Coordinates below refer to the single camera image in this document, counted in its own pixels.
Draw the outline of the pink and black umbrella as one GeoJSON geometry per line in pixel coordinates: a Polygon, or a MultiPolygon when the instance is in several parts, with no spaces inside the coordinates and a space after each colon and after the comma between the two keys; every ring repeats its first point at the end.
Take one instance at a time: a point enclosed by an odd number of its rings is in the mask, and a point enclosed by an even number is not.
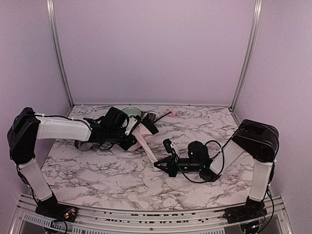
{"type": "Polygon", "coordinates": [[[131,133],[136,137],[137,143],[127,151],[133,153],[138,149],[142,148],[146,153],[148,159],[150,160],[155,171],[159,171],[159,169],[154,167],[154,162],[157,162],[158,160],[155,154],[152,152],[149,143],[151,143],[152,140],[154,139],[154,135],[156,135],[159,132],[158,128],[156,127],[156,123],[166,116],[175,117],[176,112],[167,109],[166,112],[158,119],[156,119],[154,122],[151,122],[146,118],[141,119],[141,123],[131,133]]]}

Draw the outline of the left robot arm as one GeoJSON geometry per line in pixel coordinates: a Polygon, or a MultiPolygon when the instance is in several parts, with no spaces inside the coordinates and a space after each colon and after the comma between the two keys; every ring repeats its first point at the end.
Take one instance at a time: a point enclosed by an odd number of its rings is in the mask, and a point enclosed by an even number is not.
{"type": "Polygon", "coordinates": [[[37,199],[36,213],[69,222],[74,222],[78,214],[77,207],[59,203],[46,181],[36,160],[37,142],[70,140],[91,145],[127,145],[140,121],[140,117],[130,117],[115,107],[97,119],[45,115],[25,107],[13,120],[7,141],[19,177],[37,199]]]}

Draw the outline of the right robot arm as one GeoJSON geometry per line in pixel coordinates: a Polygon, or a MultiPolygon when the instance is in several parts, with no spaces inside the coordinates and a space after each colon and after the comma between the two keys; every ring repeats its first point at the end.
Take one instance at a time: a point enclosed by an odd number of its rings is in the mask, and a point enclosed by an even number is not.
{"type": "Polygon", "coordinates": [[[165,139],[163,145],[169,155],[154,162],[154,167],[169,177],[181,173],[188,178],[188,173],[198,173],[199,184],[216,182],[243,156],[252,159],[253,176],[246,201],[226,208],[223,217],[228,223],[236,223],[267,215],[264,199],[269,195],[279,151],[279,132],[275,127],[245,119],[214,156],[209,155],[208,144],[200,141],[189,143],[186,158],[179,156],[170,139],[165,139]]]}

